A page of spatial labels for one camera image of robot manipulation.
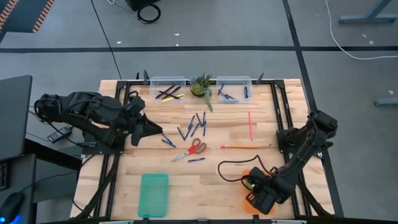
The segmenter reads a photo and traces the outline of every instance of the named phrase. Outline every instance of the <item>scissors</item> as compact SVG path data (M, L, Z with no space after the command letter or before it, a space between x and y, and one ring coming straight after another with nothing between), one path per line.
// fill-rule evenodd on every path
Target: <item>scissors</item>
M176 158L174 158L172 160L172 162L182 159L185 156L193 154L193 153L196 153L196 154L202 153L206 149L206 147L207 147L206 143L201 142L200 139L198 139L198 138L195 138L192 141L192 146L184 154L181 154L181 155L177 156Z

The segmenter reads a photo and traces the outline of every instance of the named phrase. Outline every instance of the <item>potted plant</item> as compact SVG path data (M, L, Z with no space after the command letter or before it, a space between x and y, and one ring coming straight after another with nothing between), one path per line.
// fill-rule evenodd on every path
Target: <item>potted plant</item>
M203 73L201 76L197 77L193 75L190 79L191 92L196 97L205 97L205 102L207 107L209 107L210 112L213 112L213 107L211 106L211 88L210 88L210 75Z

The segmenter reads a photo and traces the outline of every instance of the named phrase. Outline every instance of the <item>gray floor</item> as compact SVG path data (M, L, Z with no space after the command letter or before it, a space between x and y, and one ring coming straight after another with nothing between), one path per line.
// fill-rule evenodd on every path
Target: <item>gray floor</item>
M116 2L127 8L123 0ZM375 2L329 0L333 30L341 45L370 46L370 41L373 46L398 45L398 22L338 25L339 15L364 14ZM163 0L159 2L162 17L151 25L141 24L134 12L111 6L106 0L94 3L113 47L293 46L280 0ZM302 46L334 46L323 0L289 0L289 4ZM393 1L385 11L398 13L398 1ZM66 47L107 47L90 0L55 1L40 32L7 33L0 43L0 48ZM373 57L398 52L352 54ZM398 107L373 106L374 99L390 96L389 90L396 92L392 96L398 94L398 59L357 61L342 52L304 52L303 56L318 108L340 124L330 155L346 217L398 220L398 179L394 173L394 161L398 159ZM264 78L301 78L294 52L117 52L115 57L125 79L135 78L143 69L152 77L189 77L202 72L258 77L264 72ZM0 68L0 78L33 76L31 103L43 93L96 91L100 80L118 78L110 53L0 54ZM29 117L27 130L43 138L53 132L33 117ZM72 139L80 140L80 132L74 130ZM35 140L55 149L71 146L68 142L52 145ZM67 152L78 154L78 149ZM38 168L38 179L57 172L68 171L43 163ZM75 184L72 176L42 184L42 192L60 189L69 196L40 202L39 223L68 218Z

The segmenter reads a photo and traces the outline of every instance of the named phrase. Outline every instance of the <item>black floor stripe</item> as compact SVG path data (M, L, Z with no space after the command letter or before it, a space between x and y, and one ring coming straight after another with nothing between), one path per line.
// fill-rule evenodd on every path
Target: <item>black floor stripe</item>
M282 51L282 52L335 52L338 47L294 47L294 46L187 46L187 47L115 47L113 52L199 52L199 51ZM347 51L398 51L398 46L343 47ZM110 52L108 47L75 47L75 48L1 48L0 54L28 53L96 53Z
M297 36L297 31L294 26L294 21L293 21L293 17L292 17L292 12L290 11L289 2L287 0L282 0L282 2L284 5L287 22L289 24L290 33L292 34L293 44L296 47L295 52L296 52L296 56L297 56L297 60L298 60L298 65L300 67L300 71L302 74L303 84L304 84L304 89L305 89L305 92L307 95L308 104L312 111L316 111L317 104L315 103L315 97L313 95L310 78L308 76L307 67L305 66L303 52L302 52L302 48L300 47L300 42L299 42L299 38ZM341 207L340 196L338 194L336 180L335 180L335 176L333 175L333 169L331 167L331 162L330 162L330 157L329 157L328 151L326 150L323 153L323 155L324 155L324 161L325 161L325 162L323 162L323 166L325 168L325 175L326 175L326 179L328 182L330 196L332 198L333 208L335 210L336 216L343 217L344 213L343 213L343 209Z

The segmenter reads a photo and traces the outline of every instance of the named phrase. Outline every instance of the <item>white cable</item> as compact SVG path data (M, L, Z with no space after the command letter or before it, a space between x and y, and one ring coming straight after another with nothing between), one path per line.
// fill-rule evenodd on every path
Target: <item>white cable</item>
M328 8L328 13L329 13L330 34L331 34L331 37L333 38L333 40L335 41L336 45L340 48L340 50L342 50L348 56L350 56L350 57L352 57L353 59L356 59L356 60L372 60L372 59L380 59L380 58L396 58L396 57L398 57L398 55L393 55L393 56L380 56L380 57L371 57L371 58L358 58L358 57L354 57L354 56L350 55L347 51L342 49L340 47L340 44L338 44L337 40L335 39L335 36L333 35L333 31L331 30L331 15L330 15L330 9L329 9L328 0L325 0L325 2L326 2L326 7Z

